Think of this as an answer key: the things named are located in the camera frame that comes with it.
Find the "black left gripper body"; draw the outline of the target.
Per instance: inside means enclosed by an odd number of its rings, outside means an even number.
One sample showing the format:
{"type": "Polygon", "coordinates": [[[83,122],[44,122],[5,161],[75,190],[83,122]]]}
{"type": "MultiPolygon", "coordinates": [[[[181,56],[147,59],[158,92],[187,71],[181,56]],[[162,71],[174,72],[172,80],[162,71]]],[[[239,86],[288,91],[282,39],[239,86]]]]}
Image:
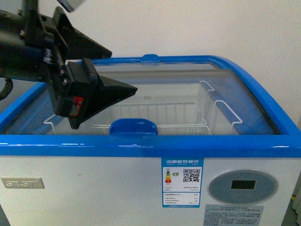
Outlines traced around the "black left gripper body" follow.
{"type": "Polygon", "coordinates": [[[28,48],[38,79],[45,80],[54,113],[69,117],[74,109],[73,95],[79,89],[97,82],[97,72],[91,59],[65,60],[62,56],[62,41],[56,29],[56,9],[53,17],[39,13],[38,1],[22,2],[21,40],[28,48]]]}

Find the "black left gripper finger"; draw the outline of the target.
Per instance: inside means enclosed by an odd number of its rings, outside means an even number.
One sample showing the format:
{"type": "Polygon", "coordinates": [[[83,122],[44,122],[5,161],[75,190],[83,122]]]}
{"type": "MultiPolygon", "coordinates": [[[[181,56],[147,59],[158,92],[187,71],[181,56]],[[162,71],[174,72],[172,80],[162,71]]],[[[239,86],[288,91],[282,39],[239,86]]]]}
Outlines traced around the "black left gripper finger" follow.
{"type": "Polygon", "coordinates": [[[133,96],[138,88],[104,76],[97,76],[97,82],[79,89],[73,95],[74,109],[68,117],[71,129],[80,125],[106,108],[133,96]]]}
{"type": "Polygon", "coordinates": [[[62,41],[62,56],[65,60],[106,59],[112,52],[75,29],[61,7],[56,7],[56,29],[62,41]]]}

